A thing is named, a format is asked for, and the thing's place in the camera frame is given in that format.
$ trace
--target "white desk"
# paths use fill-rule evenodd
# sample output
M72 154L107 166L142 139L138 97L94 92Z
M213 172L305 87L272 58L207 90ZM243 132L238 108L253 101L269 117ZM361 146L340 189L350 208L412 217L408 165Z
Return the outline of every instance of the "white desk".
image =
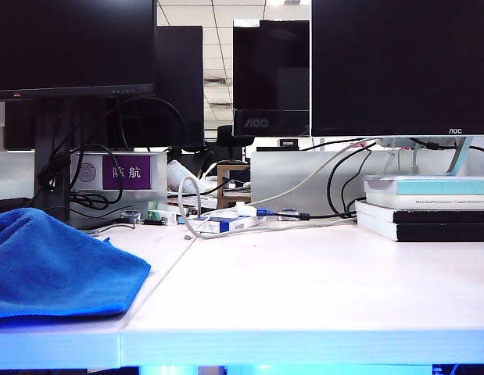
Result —
M121 334L123 366L484 363L484 243L362 228L198 240Z
M18 319L0 322L0 369L120 367L119 333L185 253L183 227L115 228L102 234L152 266L129 311L98 320Z

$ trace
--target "blue microfiber cloth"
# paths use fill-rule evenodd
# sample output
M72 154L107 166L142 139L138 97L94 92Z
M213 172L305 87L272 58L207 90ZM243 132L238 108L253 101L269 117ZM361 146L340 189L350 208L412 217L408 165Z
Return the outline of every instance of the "blue microfiber cloth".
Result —
M0 318L124 313L149 269L38 209L0 214Z

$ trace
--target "stack of books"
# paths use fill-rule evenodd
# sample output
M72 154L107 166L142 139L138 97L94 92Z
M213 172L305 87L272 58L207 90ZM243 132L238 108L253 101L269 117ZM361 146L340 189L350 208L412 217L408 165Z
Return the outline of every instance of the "stack of books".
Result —
M358 224L394 241L484 241L484 177L366 177Z

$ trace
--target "black book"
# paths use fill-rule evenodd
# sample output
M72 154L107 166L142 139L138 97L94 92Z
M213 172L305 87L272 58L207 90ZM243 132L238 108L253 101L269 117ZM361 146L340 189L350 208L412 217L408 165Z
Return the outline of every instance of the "black book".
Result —
M358 224L400 242L484 242L484 223L390 223L357 215Z
M484 223L484 210L391 209L355 202L356 211L389 223Z

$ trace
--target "black monitor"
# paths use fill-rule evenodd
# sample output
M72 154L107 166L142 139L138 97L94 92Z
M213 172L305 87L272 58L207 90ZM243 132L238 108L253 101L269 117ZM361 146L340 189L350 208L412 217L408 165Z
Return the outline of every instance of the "black monitor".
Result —
M0 100L152 91L154 0L0 0Z
M312 5L313 136L484 134L483 0Z
M136 100L121 108L129 147L201 147L203 128L203 30L197 26L157 27L153 95L181 114L151 100ZM108 100L108 107L115 100ZM107 121L109 144L123 147L118 113Z
M309 21L235 24L233 135L309 136L309 44Z

